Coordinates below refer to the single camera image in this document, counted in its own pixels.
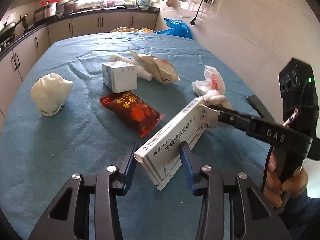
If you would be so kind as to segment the white blue medicine box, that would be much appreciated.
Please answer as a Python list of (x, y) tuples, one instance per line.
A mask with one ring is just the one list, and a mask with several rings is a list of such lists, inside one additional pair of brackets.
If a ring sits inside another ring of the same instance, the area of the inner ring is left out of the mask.
[(135, 159), (158, 191), (164, 189), (181, 166), (181, 142), (187, 142), (192, 149), (206, 129), (217, 127), (218, 115), (218, 111), (206, 106), (202, 96), (197, 97), (135, 151)]

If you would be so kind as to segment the red snack wrapper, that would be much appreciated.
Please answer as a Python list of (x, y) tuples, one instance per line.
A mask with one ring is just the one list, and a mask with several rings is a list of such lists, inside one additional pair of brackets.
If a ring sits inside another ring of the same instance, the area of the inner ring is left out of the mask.
[(141, 138), (146, 137), (165, 117), (131, 91), (101, 97), (100, 103), (138, 132)]

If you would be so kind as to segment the crumpled white plastic bag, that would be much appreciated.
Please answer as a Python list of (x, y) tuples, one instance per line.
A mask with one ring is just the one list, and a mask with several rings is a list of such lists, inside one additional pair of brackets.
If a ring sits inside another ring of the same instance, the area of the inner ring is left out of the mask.
[(205, 66), (204, 80), (196, 80), (191, 86), (197, 96), (203, 96), (207, 106), (214, 105), (233, 110), (225, 96), (226, 87), (223, 78), (216, 68)]

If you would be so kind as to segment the blue table cloth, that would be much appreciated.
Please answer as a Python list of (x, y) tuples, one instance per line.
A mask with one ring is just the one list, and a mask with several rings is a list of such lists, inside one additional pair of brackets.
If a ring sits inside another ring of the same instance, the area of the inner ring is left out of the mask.
[[(112, 54), (138, 53), (168, 60), (180, 81), (162, 85), (139, 79), (134, 91), (165, 114), (146, 138), (127, 127), (100, 97), (110, 93), (102, 64)], [(124, 156), (129, 144), (143, 145), (183, 109), (195, 95), (191, 83), (203, 80), (204, 66), (215, 67), (226, 96), (237, 111), (257, 115), (246, 97), (244, 81), (216, 55), (196, 41), (161, 34), (95, 34), (55, 42), (33, 66), (8, 109), (1, 133), (1, 208), (16, 232), (28, 239), (34, 225), (74, 173), (96, 174)], [(55, 116), (43, 116), (30, 98), (33, 84), (56, 73), (73, 81), (66, 104)], [(223, 173), (246, 172), (260, 186), (269, 145), (237, 129), (206, 130), (192, 152)], [(158, 191), (138, 164), (131, 190), (118, 197), (124, 239), (195, 239), (201, 197), (194, 197), (179, 169)]]

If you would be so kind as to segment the small white square box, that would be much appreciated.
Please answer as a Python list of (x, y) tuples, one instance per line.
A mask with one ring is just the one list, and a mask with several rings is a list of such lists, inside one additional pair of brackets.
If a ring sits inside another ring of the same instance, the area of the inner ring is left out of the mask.
[(123, 61), (102, 64), (103, 81), (113, 93), (137, 89), (137, 66)]

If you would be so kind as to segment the crumpled red white packet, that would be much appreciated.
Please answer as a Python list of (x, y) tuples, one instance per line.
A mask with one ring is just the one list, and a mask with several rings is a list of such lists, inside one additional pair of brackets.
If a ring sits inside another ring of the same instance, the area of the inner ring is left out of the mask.
[(168, 61), (160, 59), (156, 56), (137, 53), (130, 49), (130, 47), (128, 50), (135, 61), (147, 72), (152, 74), (159, 83), (165, 84), (180, 81), (179, 74), (175, 72), (174, 66)]

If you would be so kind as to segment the blue plastic bag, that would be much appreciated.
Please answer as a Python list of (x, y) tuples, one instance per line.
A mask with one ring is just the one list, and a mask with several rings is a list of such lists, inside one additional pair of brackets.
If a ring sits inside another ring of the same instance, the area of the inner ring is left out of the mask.
[(191, 40), (193, 39), (190, 28), (182, 20), (164, 18), (164, 22), (168, 29), (156, 31), (157, 34), (184, 37)]

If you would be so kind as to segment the yellow plastic bag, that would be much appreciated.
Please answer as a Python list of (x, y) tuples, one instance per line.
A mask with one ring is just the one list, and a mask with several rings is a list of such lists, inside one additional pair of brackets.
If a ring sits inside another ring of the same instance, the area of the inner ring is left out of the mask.
[(134, 32), (134, 33), (154, 33), (153, 30), (148, 28), (142, 28), (142, 29), (136, 29), (136, 28), (129, 28), (129, 27), (119, 27), (111, 31), (112, 33), (128, 33), (128, 32)]

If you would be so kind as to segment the steel rice cooker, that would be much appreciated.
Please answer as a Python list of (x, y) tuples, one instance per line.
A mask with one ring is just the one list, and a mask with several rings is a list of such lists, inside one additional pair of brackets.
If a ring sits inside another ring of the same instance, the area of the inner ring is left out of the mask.
[(34, 11), (34, 22), (39, 22), (56, 15), (57, 3), (48, 3)]

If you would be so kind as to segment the wok with lid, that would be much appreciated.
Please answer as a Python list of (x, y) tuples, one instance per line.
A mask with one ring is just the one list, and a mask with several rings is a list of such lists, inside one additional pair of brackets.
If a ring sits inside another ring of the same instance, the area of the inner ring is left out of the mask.
[(27, 16), (28, 16), (28, 14), (25, 14), (18, 22), (11, 22), (11, 23), (5, 25), (0, 33), (0, 43), (3, 43), (10, 36), (12, 36), (17, 25), (20, 24), (23, 20), (25, 20), (27, 18)]

